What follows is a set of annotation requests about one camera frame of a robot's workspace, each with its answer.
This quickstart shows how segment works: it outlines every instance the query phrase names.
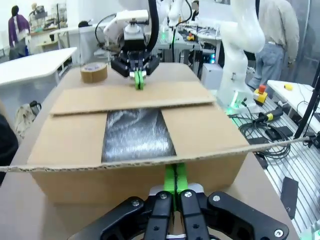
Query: bolt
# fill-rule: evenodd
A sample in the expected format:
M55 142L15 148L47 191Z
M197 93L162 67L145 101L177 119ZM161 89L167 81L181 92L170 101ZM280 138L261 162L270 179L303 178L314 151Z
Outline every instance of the bolt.
M274 231L274 235L277 238L281 238L284 235L284 231L282 231L281 229L277 229L277 230Z
M213 201L215 202L220 201L220 197L218 195L213 196Z
M167 198L167 194L165 194L165 193L160 194L160 198L161 199L166 199Z
M139 204L140 204L140 203L139 203L138 201L133 201L133 202L132 202L132 206L134 206L134 207L139 206Z
M184 196L185 196L186 198L190 198L190 197L192 196L192 193L189 192L189 191L186 191L186 192L184 193Z

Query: tape roll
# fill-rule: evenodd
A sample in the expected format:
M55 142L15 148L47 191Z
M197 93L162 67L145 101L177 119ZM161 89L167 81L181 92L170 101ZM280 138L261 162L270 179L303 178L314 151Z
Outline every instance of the tape roll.
M92 62L81 68L81 78L84 83L98 83L108 77L107 65L104 62Z

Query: jeans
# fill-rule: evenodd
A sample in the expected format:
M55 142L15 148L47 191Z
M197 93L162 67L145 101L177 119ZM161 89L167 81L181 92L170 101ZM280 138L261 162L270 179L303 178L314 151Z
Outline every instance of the jeans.
M265 85L268 97L272 98L274 91L267 85L267 81L280 80L284 57L285 51L282 46L266 43L262 51L255 54L255 74L248 84L255 89L261 84Z

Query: person in purple jacket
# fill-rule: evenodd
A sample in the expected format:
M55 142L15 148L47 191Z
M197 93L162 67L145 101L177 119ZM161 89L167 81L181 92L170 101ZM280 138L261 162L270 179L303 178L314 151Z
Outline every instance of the person in purple jacket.
M17 5L12 7L12 17L8 21L10 60L26 56L26 30L30 33L29 22L18 12Z

